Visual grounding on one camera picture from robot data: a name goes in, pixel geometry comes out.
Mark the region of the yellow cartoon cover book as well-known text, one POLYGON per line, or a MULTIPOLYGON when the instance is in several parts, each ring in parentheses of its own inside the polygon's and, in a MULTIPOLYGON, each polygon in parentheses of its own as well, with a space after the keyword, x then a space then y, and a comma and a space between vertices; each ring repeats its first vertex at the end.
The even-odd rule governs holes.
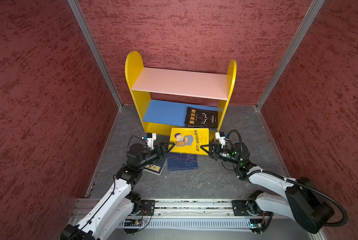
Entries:
POLYGON ((172 128, 169 141, 175 143, 172 153, 206 156, 207 154, 200 149, 200 146, 210 143, 209 129, 172 128))

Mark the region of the black Murphy's law book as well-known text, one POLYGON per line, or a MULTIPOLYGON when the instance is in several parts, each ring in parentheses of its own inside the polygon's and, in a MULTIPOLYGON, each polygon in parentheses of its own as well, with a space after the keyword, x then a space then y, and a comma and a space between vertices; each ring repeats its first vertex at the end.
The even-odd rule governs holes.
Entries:
POLYGON ((218 129, 218 112, 187 107, 184 126, 189 128, 218 129))

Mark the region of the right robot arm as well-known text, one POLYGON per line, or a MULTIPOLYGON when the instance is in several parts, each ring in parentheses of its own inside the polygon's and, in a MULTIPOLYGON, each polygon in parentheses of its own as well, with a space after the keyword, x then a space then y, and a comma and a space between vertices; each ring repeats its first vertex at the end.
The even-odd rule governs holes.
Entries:
POLYGON ((296 221, 309 233, 317 233, 334 216, 330 200, 315 190, 307 178, 292 179, 266 171, 250 161, 250 153, 244 144, 237 150, 224 149, 222 145, 202 145, 200 148, 210 158, 235 165, 240 181, 259 185, 274 192, 256 191, 247 197, 244 210, 251 216, 269 212, 296 221))

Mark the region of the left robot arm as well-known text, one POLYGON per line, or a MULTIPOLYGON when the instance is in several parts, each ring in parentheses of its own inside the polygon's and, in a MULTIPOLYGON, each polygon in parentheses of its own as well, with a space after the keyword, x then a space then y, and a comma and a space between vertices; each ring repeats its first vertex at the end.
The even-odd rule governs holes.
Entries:
POLYGON ((126 164, 113 176, 113 184, 95 207, 76 225, 68 224, 61 240, 106 240, 129 215, 142 211, 141 196, 132 191, 144 167, 165 160, 175 143, 160 143, 148 150, 133 144, 126 153, 126 164))

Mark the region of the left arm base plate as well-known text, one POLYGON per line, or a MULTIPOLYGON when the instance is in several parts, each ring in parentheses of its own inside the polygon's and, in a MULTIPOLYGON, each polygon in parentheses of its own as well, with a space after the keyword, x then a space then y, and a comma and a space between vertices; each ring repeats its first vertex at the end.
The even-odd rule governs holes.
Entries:
POLYGON ((133 203, 133 210, 130 216, 153 216, 155 200, 137 200, 133 203))

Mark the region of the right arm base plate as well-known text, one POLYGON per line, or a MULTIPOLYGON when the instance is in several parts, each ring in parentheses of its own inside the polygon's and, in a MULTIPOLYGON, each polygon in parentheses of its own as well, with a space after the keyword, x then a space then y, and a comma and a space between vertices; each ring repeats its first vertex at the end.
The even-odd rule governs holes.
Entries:
POLYGON ((232 200, 232 209, 236 217, 262 217, 263 215, 266 217, 271 215, 270 212, 260 210, 254 201, 232 200))

